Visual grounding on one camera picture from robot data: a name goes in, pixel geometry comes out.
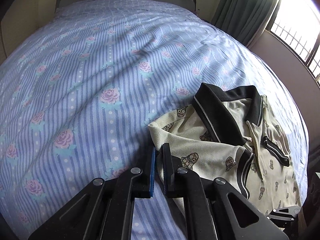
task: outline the bed sheet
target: bed sheet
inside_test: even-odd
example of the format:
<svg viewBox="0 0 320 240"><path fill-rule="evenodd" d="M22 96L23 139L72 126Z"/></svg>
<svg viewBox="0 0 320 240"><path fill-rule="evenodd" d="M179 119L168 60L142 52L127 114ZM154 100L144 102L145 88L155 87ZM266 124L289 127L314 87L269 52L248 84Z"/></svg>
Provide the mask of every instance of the bed sheet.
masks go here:
<svg viewBox="0 0 320 240"><path fill-rule="evenodd" d="M287 89L240 43L176 5L74 3L0 73L0 212L20 239L93 178L133 165L152 143L147 125L190 104L201 82L268 96L306 198L308 132ZM175 208L156 181L154 197L135 202L132 239L186 239Z"/></svg>

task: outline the screw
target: screw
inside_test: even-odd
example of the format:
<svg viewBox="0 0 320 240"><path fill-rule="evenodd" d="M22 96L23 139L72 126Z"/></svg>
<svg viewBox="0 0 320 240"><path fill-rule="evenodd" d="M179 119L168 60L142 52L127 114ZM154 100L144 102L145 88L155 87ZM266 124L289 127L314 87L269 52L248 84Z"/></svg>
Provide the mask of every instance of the screw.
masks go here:
<svg viewBox="0 0 320 240"><path fill-rule="evenodd" d="M139 174L140 173L140 168L138 168L138 167L134 167L134 168L132 168L131 170L131 173L133 173L133 174Z"/></svg>
<svg viewBox="0 0 320 240"><path fill-rule="evenodd" d="M216 178L216 183L218 185L224 185L226 183L226 180L224 178Z"/></svg>
<svg viewBox="0 0 320 240"><path fill-rule="evenodd" d="M180 167L180 168L178 168L178 173L179 174L185 174L185 173L187 173L188 172L188 170L187 170L187 168L185 168L185 167Z"/></svg>
<svg viewBox="0 0 320 240"><path fill-rule="evenodd" d="M102 183L103 183L103 180L100 179L100 178L95 179L95 180L93 181L93 185L95 185L95 186L100 186L100 185L102 185Z"/></svg>

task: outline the window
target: window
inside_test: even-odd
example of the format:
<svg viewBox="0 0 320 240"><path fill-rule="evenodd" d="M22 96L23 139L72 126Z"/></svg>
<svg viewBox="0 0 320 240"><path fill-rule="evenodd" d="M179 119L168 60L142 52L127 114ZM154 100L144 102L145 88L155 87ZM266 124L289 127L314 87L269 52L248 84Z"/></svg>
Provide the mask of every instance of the window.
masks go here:
<svg viewBox="0 0 320 240"><path fill-rule="evenodd" d="M320 84L320 14L311 0L279 0L267 30L279 38Z"/></svg>

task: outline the teal curtain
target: teal curtain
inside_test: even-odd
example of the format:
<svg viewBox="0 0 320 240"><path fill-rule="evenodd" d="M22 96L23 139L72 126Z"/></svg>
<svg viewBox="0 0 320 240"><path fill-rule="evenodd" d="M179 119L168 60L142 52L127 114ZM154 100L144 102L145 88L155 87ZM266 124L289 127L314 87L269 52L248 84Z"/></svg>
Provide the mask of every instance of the teal curtain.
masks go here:
<svg viewBox="0 0 320 240"><path fill-rule="evenodd" d="M277 1L220 0L211 24L248 46L261 26L266 27Z"/></svg>

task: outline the window frame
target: window frame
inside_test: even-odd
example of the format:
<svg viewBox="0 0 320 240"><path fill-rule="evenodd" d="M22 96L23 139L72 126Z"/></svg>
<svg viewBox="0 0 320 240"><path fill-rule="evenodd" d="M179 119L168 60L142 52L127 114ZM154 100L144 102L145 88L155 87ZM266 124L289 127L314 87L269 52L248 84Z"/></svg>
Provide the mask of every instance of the window frame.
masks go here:
<svg viewBox="0 0 320 240"><path fill-rule="evenodd" d="M311 70L309 69L309 66L311 65L312 63L312 60L314 59L315 55L316 55L316 52L318 51L319 49L319 45L320 45L320 32L318 34L318 37L316 39L316 42L310 52L310 55L308 56L307 60L304 61L300 55L298 53L295 52L295 50L293 48L291 48L291 46L289 44L287 44L282 38L280 38L277 34L275 34L274 32L271 31L271 28L276 20L276 17L277 17L277 14L279 12L279 8L280 8L280 4L281 4L281 1L282 0L279 0L278 1L278 4L276 5L276 8L275 10L273 11L273 14L267 24L267 27L266 27L266 30L268 32L270 32L275 38L277 38L279 41L281 41L299 60L300 62L308 69L308 71L310 72L310 74L313 76L313 78L315 79L316 83L320 86L320 84L318 83L318 80L316 80L316 76L314 76L314 74L311 72Z"/></svg>

